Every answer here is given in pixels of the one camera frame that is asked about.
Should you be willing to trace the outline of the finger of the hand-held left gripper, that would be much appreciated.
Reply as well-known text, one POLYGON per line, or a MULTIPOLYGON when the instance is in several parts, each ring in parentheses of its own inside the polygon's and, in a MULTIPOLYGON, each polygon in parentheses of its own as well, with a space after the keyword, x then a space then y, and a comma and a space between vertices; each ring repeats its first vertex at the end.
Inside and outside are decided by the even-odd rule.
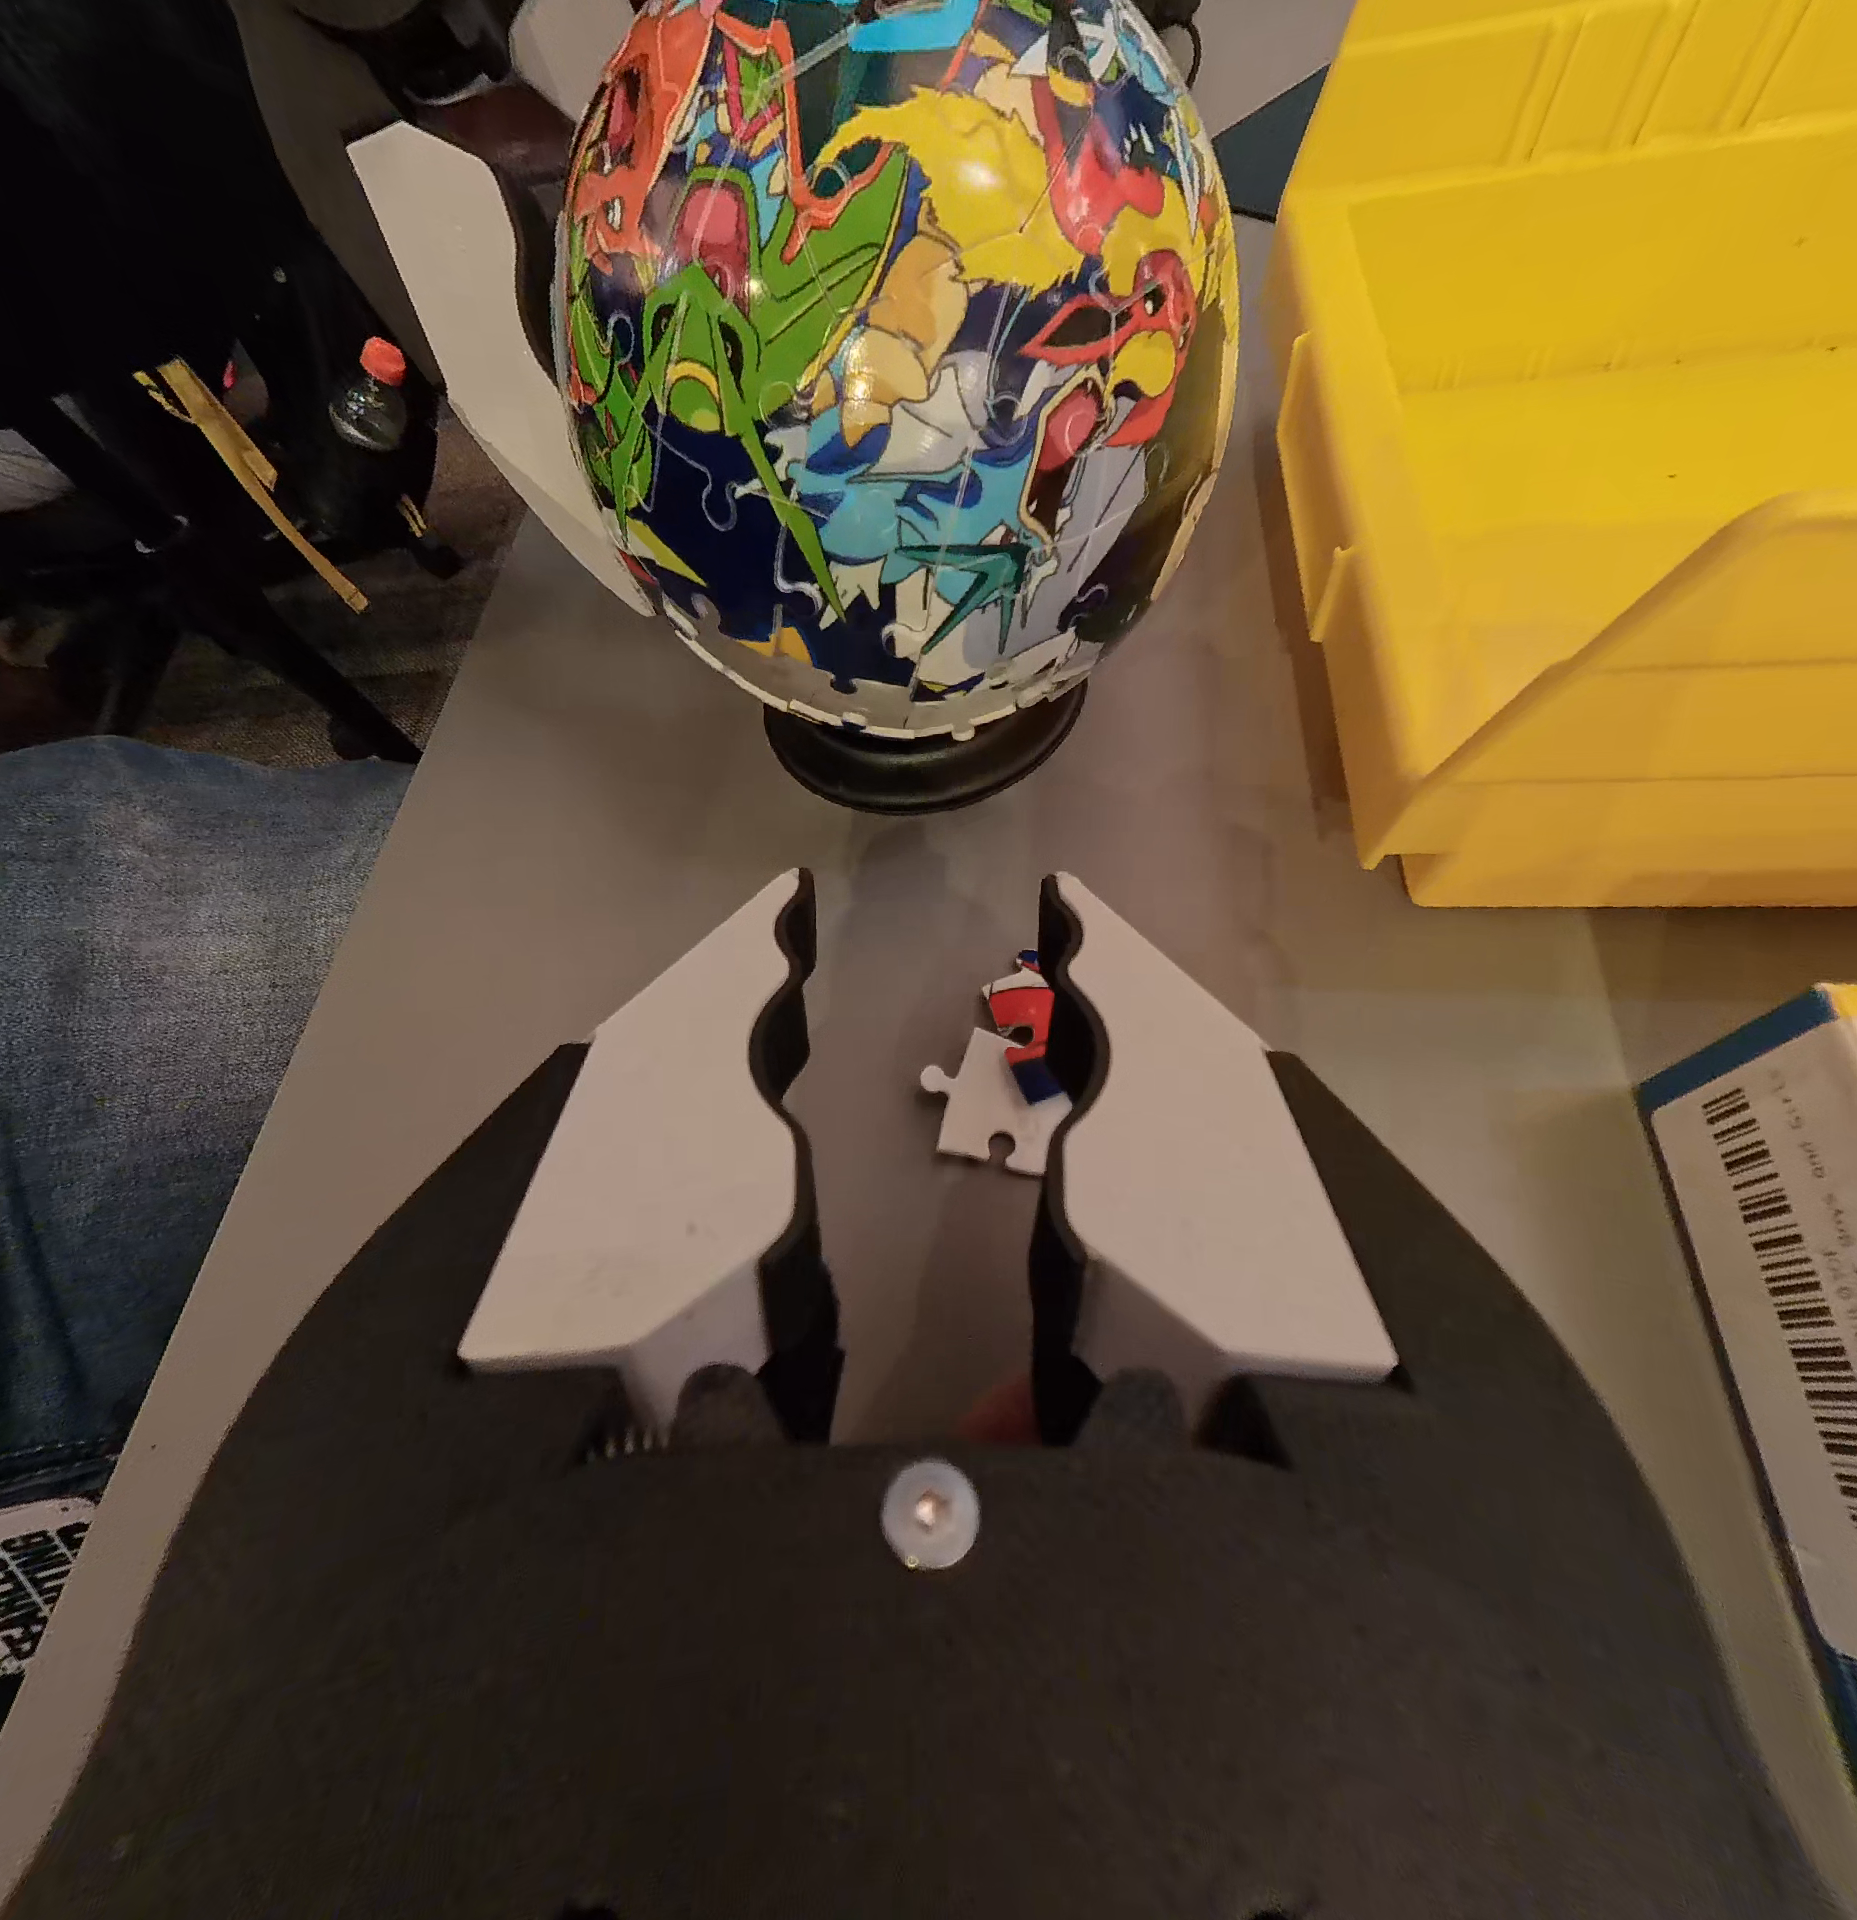
POLYGON ((570 439, 549 322, 523 306, 527 241, 490 164, 415 125, 349 145, 448 403, 523 509, 620 605, 652 596, 630 576, 570 439))

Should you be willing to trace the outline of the black stool frame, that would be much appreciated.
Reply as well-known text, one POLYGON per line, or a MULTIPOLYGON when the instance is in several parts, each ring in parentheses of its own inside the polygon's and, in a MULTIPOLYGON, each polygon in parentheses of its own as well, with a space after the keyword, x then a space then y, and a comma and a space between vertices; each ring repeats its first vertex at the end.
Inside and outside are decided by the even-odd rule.
POLYGON ((341 758, 415 765, 420 747, 290 614, 294 581, 349 614, 359 574, 402 557, 449 581, 467 557, 426 517, 435 403, 409 413, 397 452, 343 445, 328 402, 357 370, 317 332, 246 323, 228 370, 260 406, 242 418, 221 376, 165 362, 24 408, 0 425, 62 493, 0 509, 0 637, 49 628, 46 669, 81 729, 140 733, 184 640, 260 669, 306 702, 341 758))

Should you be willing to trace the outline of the white puzzle piece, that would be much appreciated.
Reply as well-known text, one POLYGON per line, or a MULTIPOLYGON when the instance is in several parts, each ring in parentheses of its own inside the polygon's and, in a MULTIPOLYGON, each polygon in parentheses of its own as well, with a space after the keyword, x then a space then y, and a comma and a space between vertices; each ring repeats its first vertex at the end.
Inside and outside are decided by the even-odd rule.
POLYGON ((1052 1090, 1029 1100, 1009 1067, 1009 1048, 1000 1034, 977 1026, 954 1071, 918 1071, 918 1091, 943 1102, 936 1153, 989 1164, 994 1146, 1006 1141, 1004 1172, 1040 1179, 1051 1141, 1069 1117, 1069 1098, 1052 1090))

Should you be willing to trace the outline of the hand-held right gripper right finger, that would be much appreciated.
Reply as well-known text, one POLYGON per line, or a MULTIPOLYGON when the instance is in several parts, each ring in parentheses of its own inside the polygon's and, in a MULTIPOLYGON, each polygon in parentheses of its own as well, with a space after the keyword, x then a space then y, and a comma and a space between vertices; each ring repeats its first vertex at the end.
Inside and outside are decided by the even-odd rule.
POLYGON ((1029 1264, 1040 1441, 1127 1371, 1194 1427, 1234 1379, 1384 1384, 1395 1344, 1250 1024, 1074 876, 1042 879, 1036 957, 1066 1096, 1029 1264))

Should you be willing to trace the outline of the red capped plastic bottle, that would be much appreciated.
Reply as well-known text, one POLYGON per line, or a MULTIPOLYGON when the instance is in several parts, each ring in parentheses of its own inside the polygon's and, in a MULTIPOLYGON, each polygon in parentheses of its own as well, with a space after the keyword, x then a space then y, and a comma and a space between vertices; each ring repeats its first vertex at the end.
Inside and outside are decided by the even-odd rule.
POLYGON ((359 369, 343 380, 328 402, 335 437, 363 452, 397 452, 409 433, 405 380, 402 348, 371 336, 359 348, 359 369))

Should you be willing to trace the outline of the person's jeans leg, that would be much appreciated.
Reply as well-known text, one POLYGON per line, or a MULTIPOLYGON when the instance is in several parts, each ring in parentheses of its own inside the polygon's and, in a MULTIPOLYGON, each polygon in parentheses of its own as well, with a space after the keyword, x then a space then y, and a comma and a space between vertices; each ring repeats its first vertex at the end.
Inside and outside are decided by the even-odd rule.
POLYGON ((409 780, 0 755, 0 1510, 106 1482, 409 780))

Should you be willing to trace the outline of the black round ball stand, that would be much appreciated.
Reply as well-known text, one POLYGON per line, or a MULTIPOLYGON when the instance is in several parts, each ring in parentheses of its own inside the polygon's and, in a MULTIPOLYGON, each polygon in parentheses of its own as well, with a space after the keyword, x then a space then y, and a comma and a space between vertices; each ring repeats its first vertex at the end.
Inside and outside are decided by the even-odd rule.
POLYGON ((984 803, 1040 772, 1074 729, 1087 687, 1015 707, 969 739, 885 739, 769 707, 770 755, 806 792, 871 818, 925 818, 984 803))

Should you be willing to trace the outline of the colourful puzzle ball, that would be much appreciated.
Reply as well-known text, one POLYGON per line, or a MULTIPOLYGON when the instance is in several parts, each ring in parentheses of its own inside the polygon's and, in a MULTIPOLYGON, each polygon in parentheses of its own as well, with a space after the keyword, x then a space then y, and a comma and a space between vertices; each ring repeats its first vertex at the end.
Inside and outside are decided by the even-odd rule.
POLYGON ((637 605, 764 707, 969 739, 1084 687, 1180 569, 1234 219, 1138 2, 645 2, 551 318, 637 605))

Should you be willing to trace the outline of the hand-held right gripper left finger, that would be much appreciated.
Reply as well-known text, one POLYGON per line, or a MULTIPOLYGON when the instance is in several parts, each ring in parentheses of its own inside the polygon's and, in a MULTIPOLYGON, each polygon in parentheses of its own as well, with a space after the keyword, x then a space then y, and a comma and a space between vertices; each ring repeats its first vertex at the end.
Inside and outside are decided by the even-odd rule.
POLYGON ((608 1370, 664 1427, 708 1366, 755 1378, 796 1444, 830 1437, 839 1298, 812 1145, 812 873, 769 880, 585 1043, 460 1333, 476 1374, 608 1370))

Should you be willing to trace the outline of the yellow plastic storage bin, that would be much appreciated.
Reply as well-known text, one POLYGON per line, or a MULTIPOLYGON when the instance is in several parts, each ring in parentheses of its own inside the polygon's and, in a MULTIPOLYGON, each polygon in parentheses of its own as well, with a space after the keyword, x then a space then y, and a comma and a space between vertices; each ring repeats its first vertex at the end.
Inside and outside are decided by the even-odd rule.
POLYGON ((1408 392, 1857 348, 1857 2, 1360 2, 1272 337, 1408 392))
POLYGON ((1420 905, 1857 905, 1857 111, 1308 182, 1279 456, 1420 905))

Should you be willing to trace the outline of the white box with blue edge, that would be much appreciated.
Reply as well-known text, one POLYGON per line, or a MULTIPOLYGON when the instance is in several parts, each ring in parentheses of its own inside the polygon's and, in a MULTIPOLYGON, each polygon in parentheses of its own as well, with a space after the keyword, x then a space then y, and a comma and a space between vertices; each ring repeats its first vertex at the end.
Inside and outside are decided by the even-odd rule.
POLYGON ((1857 1795, 1857 986, 1635 1090, 1857 1795))

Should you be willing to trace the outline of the black and white printed tag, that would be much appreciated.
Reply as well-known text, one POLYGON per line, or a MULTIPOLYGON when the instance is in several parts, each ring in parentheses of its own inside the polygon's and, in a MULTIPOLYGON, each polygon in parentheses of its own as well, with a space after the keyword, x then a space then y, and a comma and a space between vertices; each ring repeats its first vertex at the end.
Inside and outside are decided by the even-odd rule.
POLYGON ((42 1650, 97 1507, 94 1496, 0 1507, 0 1673, 20 1673, 42 1650))

